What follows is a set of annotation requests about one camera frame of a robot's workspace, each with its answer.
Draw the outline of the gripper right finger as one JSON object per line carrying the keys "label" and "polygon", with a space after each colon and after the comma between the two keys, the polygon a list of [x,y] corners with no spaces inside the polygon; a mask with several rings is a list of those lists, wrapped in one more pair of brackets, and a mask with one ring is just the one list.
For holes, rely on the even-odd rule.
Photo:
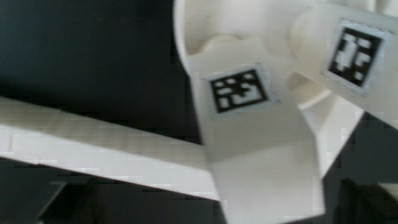
{"label": "gripper right finger", "polygon": [[398,200],[377,184],[342,180],[334,224],[398,224]]}

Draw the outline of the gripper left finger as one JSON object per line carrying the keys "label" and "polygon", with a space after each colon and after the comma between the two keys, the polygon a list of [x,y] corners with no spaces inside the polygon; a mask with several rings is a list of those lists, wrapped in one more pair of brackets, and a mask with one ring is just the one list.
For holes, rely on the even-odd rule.
{"label": "gripper left finger", "polygon": [[0,224],[102,224],[95,182],[50,182],[16,215]]}

